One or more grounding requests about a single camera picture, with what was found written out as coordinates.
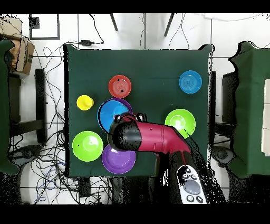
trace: cardboard box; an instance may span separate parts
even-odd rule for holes
[[[27,43],[27,50],[24,58],[24,68],[21,73],[29,75],[30,70],[31,70],[31,65],[32,65],[32,59],[33,59],[33,54],[34,54],[35,46],[28,42]]]
[[[23,38],[21,32],[21,20],[8,16],[0,17],[0,35],[15,44],[15,46],[10,49],[10,52],[15,57],[15,59],[12,60],[11,69],[13,71],[23,71],[24,68],[28,38]]]
[[[10,52],[13,54],[14,57],[17,57],[14,59],[14,63],[16,64],[15,66],[12,66],[12,70],[14,71],[23,71],[24,68],[24,63],[25,63],[25,57],[27,54],[27,43],[28,43],[28,38],[21,38],[20,40],[12,40],[11,41],[15,44],[15,47],[10,49]],[[18,47],[19,45],[19,52],[14,54],[13,49]]]
[[[22,38],[22,21],[8,16],[0,17],[0,34],[8,39]]]

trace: white floor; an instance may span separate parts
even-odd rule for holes
[[[79,46],[80,49],[139,49],[141,33],[144,29],[142,22],[142,13],[133,14],[114,14],[118,31],[114,30],[109,14],[93,14],[95,18],[96,27],[104,40],[104,44],[94,45],[92,47]],[[213,54],[213,70],[217,72],[217,87],[216,87],[216,114],[222,114],[222,95],[221,95],[221,79],[226,73],[234,71],[233,65],[228,61],[236,51],[238,43],[241,41],[252,41],[256,46],[263,48],[270,42],[270,29],[269,28],[269,14],[258,15],[254,14],[208,14],[207,17],[213,16],[213,19],[204,18],[204,14],[191,14],[185,15],[182,29],[189,42],[189,48],[199,49],[203,44],[213,44],[215,52]],[[29,21],[28,15],[13,15],[20,18],[23,22],[22,33],[29,36]],[[55,26],[52,18],[55,14],[41,14],[40,17],[40,31],[33,32],[39,37],[55,36]],[[170,13],[147,13],[146,14],[146,49],[168,49],[171,38],[177,31],[181,22],[181,13],[178,13],[173,18],[170,30],[167,37],[164,37],[164,32],[170,17]],[[59,63],[60,66],[50,71],[48,74],[49,81],[57,86],[62,96],[59,102],[58,111],[64,117],[64,70],[63,70],[63,50],[56,50],[59,46],[67,41],[81,41],[91,40],[94,42],[101,42],[97,32],[94,29],[93,19],[89,14],[60,14],[60,40],[37,40],[32,41],[35,45],[36,51],[32,62],[31,74],[23,79],[21,86],[21,120],[35,119],[35,69],[40,68],[40,63],[46,72],[56,67]],[[53,57],[46,57],[51,51]],[[144,33],[141,40],[141,49],[144,48]],[[183,35],[181,28],[178,30],[174,39],[171,41],[170,49],[187,49],[188,44]],[[56,88],[52,88],[53,96],[59,99],[60,93]],[[47,97],[47,122],[50,123],[54,115],[54,103],[50,97]],[[58,129],[63,128],[63,124],[57,124],[55,118],[54,124],[48,130],[48,136],[55,133]],[[224,140],[224,137],[217,136],[216,141]],[[24,134],[24,140],[19,143],[19,146],[36,144],[35,132]],[[48,144],[55,144],[56,138],[52,138]],[[215,170],[216,179],[224,191],[224,195],[228,197],[229,182],[228,175],[225,169],[217,166],[217,163],[211,161],[212,168]],[[34,164],[32,169],[40,173]],[[21,193],[24,201],[33,203],[37,198],[36,185],[40,177],[36,175],[31,169],[30,164],[23,170],[21,180]],[[58,194],[58,189],[51,189],[47,191],[45,201],[38,204],[50,204],[55,196]],[[76,203],[73,201],[69,192],[63,192],[58,196],[58,203],[69,204]]]

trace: chair leg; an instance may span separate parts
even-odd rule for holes
[[[113,14],[112,14],[112,13],[110,13],[110,16],[111,16],[112,23],[113,23],[113,26],[114,26],[115,31],[118,31],[118,28],[117,28],[117,26],[116,26],[116,22],[115,22],[115,19],[114,19]]]
[[[164,34],[164,36],[167,36],[167,34],[168,34],[168,31],[169,31],[170,26],[171,26],[171,21],[172,21],[172,19],[173,19],[173,16],[174,16],[174,15],[175,15],[175,13],[171,13],[171,16],[170,16],[170,19],[169,19],[169,22],[168,22],[167,28],[166,28],[166,30],[165,30],[165,34]]]

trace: red bowl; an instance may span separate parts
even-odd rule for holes
[[[114,97],[124,98],[131,91],[130,80],[121,74],[114,76],[109,81],[109,92]]]

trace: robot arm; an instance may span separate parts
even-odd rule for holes
[[[108,142],[120,151],[167,154],[171,203],[207,203],[190,147],[174,127],[144,122],[130,114],[118,115],[111,125]]]

